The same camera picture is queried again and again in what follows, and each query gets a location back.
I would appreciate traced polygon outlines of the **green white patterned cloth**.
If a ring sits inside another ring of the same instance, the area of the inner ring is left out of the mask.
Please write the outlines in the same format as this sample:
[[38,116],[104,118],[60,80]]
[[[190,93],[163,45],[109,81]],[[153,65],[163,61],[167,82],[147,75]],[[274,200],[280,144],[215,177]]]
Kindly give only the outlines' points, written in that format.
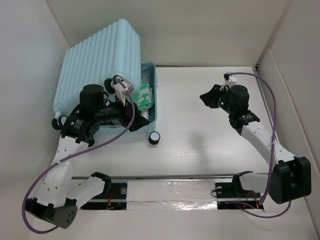
[[148,82],[142,82],[136,95],[132,97],[139,111],[144,111],[154,105],[153,89]]

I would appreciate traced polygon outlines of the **light blue hard-shell suitcase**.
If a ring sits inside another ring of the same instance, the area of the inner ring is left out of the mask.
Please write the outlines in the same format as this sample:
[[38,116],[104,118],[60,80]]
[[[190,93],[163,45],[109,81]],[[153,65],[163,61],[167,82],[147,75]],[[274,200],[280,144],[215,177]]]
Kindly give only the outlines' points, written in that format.
[[[152,88],[154,104],[149,108],[150,124],[137,131],[148,134],[155,145],[160,141],[157,122],[157,75],[152,62],[141,60],[140,37],[126,19],[119,19],[82,42],[65,54],[53,101],[52,126],[61,133],[61,127],[74,108],[80,103],[80,92],[86,85],[103,87],[106,103],[117,100],[116,79],[130,82],[136,95],[142,82]],[[120,133],[124,127],[118,120],[102,123],[98,131]]]

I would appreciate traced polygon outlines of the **small white bottle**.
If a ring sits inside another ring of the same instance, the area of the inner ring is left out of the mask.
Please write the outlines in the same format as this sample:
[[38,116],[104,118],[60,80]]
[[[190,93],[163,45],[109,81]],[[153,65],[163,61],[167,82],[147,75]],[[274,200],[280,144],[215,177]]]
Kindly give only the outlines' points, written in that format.
[[144,109],[142,111],[140,111],[140,115],[142,117],[142,121],[149,123],[149,110],[148,109]]

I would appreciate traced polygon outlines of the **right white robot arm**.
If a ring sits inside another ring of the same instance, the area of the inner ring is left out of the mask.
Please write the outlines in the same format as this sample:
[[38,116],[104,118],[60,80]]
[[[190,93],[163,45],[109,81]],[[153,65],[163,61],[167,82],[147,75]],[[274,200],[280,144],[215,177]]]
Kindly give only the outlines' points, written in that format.
[[272,138],[260,119],[249,110],[249,92],[243,85],[214,85],[200,99],[211,108],[228,113],[229,123],[271,167],[268,175],[252,171],[233,176],[231,191],[242,197],[248,191],[267,193],[277,204],[309,196],[312,192],[311,163],[297,157]]

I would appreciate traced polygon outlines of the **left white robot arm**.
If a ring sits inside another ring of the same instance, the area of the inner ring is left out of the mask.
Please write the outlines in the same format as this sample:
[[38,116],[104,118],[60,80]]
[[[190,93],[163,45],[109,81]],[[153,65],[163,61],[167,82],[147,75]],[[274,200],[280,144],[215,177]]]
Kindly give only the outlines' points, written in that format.
[[[83,87],[79,94],[79,104],[73,109],[60,128],[60,137],[52,164],[29,187],[25,194],[21,214],[26,227],[36,234],[46,234],[47,230],[37,230],[28,222],[27,214],[52,224],[53,229],[68,228],[78,210],[89,200],[112,197],[112,178],[94,172],[74,190],[68,191],[74,164],[72,158],[102,148],[123,136],[149,124],[141,116],[132,98],[132,85],[119,81],[114,86],[117,100],[107,104],[106,92],[98,84]],[[114,138],[94,145],[94,135],[100,125],[118,120],[124,130]]]

